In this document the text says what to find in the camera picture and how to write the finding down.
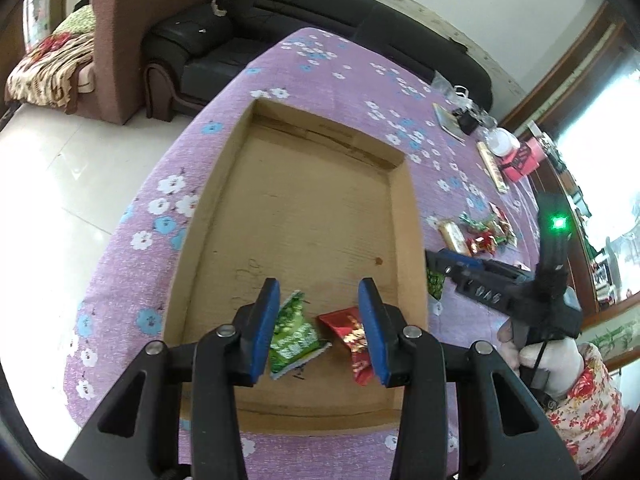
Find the white gloved right hand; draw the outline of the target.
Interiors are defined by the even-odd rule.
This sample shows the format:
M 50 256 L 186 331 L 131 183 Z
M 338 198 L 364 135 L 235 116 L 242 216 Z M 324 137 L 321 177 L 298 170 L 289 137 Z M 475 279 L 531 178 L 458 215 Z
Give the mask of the white gloved right hand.
M 542 344 L 530 344 L 518 350 L 510 320 L 499 328 L 497 338 L 500 356 L 515 374 L 520 374 L 523 367 L 533 368 L 535 364 L 549 373 L 544 392 L 554 400 L 563 400 L 584 371 L 584 358 L 572 338 L 552 340 L 546 348 L 542 348 Z

